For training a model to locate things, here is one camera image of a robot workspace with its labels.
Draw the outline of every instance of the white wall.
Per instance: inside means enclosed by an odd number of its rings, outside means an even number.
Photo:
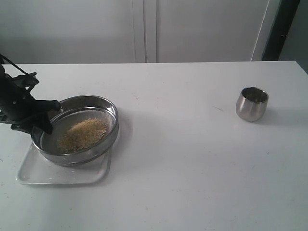
[[[279,2],[157,1],[158,62],[250,61],[267,6],[271,3],[277,9]]]
[[[280,60],[296,60],[308,73],[308,1],[301,0],[293,19]]]
[[[132,0],[2,0],[0,28],[20,64],[136,61]]]

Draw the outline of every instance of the metal cup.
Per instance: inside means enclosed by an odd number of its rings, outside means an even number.
[[[262,89],[244,88],[236,103],[237,115],[248,122],[260,119],[268,105],[269,95]]]

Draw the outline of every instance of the clear plastic tray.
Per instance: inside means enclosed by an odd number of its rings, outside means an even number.
[[[109,173],[112,148],[86,164],[63,167],[47,160],[31,144],[17,173],[20,184],[89,184],[103,179]]]

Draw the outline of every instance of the metal sieve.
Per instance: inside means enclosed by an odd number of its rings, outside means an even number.
[[[61,112],[49,113],[53,126],[51,135],[39,128],[33,128],[32,131],[32,141],[45,158],[63,166],[82,164],[101,156],[113,145],[119,129],[118,112],[113,103],[98,96],[76,96],[63,100],[60,104]],[[90,148],[61,154],[57,141],[74,124],[86,119],[99,119],[107,124],[103,139]]]

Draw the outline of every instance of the table surface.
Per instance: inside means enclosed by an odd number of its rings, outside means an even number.
[[[296,62],[34,64],[36,99],[99,95],[120,113],[109,176],[24,186],[29,135],[0,129],[0,230],[308,230],[308,76]],[[18,72],[5,66],[6,72]],[[269,94],[241,120],[242,88]]]

